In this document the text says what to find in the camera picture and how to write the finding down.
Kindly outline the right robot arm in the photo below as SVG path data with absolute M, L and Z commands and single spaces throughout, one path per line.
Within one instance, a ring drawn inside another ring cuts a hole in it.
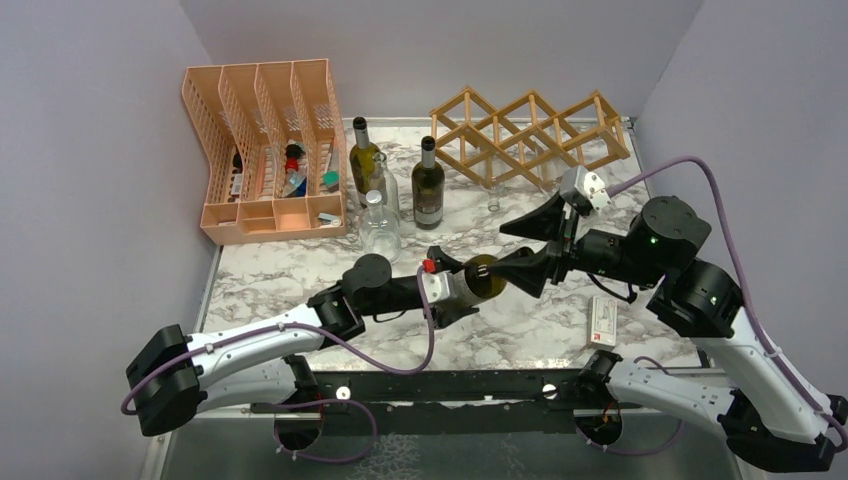
M 503 224 L 501 232 L 540 240 L 533 254 L 502 259 L 489 272 L 539 297 L 572 271 L 618 280 L 653 296 L 647 309 L 691 340 L 721 367 L 729 385 L 700 385 L 650 372 L 620 355 L 598 351 L 581 370 L 579 398 L 652 408 L 722 438 L 740 459 L 772 473 L 825 472 L 838 452 L 828 431 L 847 419 L 846 399 L 815 390 L 799 393 L 785 377 L 786 362 L 769 352 L 750 323 L 739 284 L 697 254 L 710 225 L 674 196 L 649 200 L 625 235 L 597 229 L 580 234 L 578 214 L 550 198 Z

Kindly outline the green bottle black cap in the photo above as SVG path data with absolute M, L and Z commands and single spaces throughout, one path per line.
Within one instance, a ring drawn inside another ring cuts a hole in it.
M 461 299 L 469 306 L 489 301 L 501 295 L 510 283 L 490 275 L 486 266 L 493 263 L 498 257 L 489 254 L 480 254 L 466 260 L 463 263 L 465 280 L 460 284 Z

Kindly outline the squat clear glass bottle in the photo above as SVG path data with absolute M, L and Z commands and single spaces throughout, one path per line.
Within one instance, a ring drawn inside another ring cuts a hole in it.
M 359 218 L 359 238 L 366 254 L 378 254 L 395 262 L 401 254 L 400 226 L 396 213 L 383 202 L 378 190 L 370 190 Z

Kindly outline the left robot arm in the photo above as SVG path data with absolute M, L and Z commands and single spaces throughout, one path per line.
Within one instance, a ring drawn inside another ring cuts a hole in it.
M 274 380 L 266 390 L 220 383 L 273 360 L 333 346 L 400 374 L 400 369 L 350 345 L 364 332 L 365 318 L 420 310 L 429 331 L 435 331 L 447 319 L 474 312 L 470 301 L 459 299 L 459 289 L 493 260 L 478 255 L 459 262 L 432 247 L 415 275 L 395 277 L 387 258 L 365 254 L 335 285 L 271 319 L 211 334 L 187 335 L 178 325 L 163 327 L 127 367 L 130 391 L 120 411 L 137 417 L 142 434 L 152 437 L 185 425 L 203 408 L 219 403 L 279 400 L 290 410 L 302 410 L 313 401 L 315 386 L 297 372 Z

